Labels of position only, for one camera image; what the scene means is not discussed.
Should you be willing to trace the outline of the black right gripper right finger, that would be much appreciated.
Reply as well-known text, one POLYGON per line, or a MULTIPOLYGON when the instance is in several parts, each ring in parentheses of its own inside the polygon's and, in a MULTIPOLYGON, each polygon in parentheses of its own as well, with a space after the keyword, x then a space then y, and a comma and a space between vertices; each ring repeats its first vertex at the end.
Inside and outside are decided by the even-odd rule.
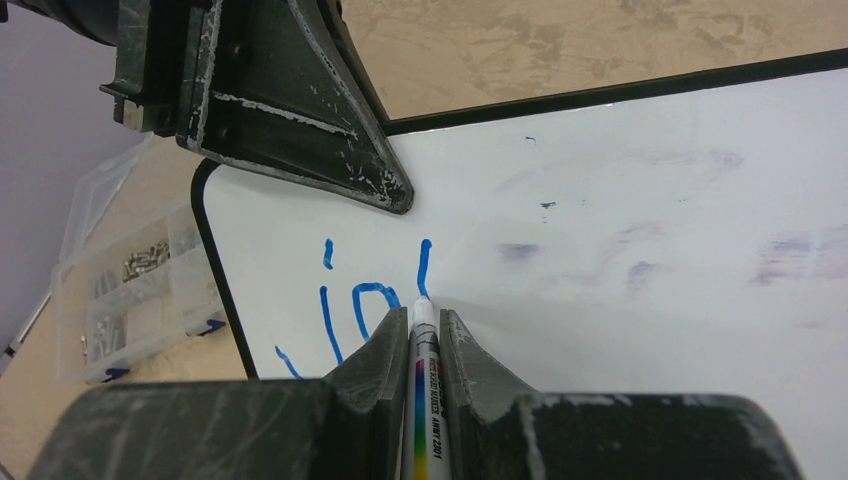
POLYGON ((440 313, 458 479, 798 479, 778 426, 733 395, 554 393, 490 355, 440 313))

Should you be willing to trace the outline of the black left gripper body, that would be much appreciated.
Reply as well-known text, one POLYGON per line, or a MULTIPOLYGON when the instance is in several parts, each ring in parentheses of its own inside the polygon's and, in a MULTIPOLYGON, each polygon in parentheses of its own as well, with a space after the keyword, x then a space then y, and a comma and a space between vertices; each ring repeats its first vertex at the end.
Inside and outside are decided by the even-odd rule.
POLYGON ((113 98, 116 123, 139 133, 175 133, 191 15, 211 6, 210 1, 118 3, 114 79, 100 87, 113 98))

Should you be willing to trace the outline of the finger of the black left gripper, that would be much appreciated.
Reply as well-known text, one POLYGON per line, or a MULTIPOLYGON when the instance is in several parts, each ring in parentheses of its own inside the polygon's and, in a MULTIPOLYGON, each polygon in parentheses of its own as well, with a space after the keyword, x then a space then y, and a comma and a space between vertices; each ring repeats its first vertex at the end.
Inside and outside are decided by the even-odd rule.
POLYGON ((337 1, 192 8, 178 144, 209 160, 393 214, 413 183, 337 1))

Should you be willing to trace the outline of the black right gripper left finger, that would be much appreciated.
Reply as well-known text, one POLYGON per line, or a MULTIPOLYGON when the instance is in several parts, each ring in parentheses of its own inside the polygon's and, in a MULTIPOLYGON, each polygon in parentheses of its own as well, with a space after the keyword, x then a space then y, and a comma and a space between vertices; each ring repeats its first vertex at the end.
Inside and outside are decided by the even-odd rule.
POLYGON ((93 388, 60 417, 33 479, 394 479, 407 312, 320 378, 93 388))

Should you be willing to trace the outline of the white whiteboard marker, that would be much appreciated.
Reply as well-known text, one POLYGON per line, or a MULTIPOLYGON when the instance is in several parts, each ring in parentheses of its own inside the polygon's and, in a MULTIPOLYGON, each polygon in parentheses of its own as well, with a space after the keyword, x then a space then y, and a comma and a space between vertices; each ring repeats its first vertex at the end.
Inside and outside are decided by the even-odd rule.
POLYGON ((411 307, 411 333, 400 477, 451 479, 436 309, 426 296, 411 307))

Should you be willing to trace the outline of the white whiteboard with black frame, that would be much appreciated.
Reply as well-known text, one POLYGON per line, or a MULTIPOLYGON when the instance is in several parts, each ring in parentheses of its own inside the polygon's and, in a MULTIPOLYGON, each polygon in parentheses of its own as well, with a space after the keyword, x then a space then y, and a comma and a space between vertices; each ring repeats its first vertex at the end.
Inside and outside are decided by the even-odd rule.
POLYGON ((252 378, 328 373, 422 295, 547 391, 727 393, 847 475, 847 52, 391 123, 393 215, 204 161, 252 378))

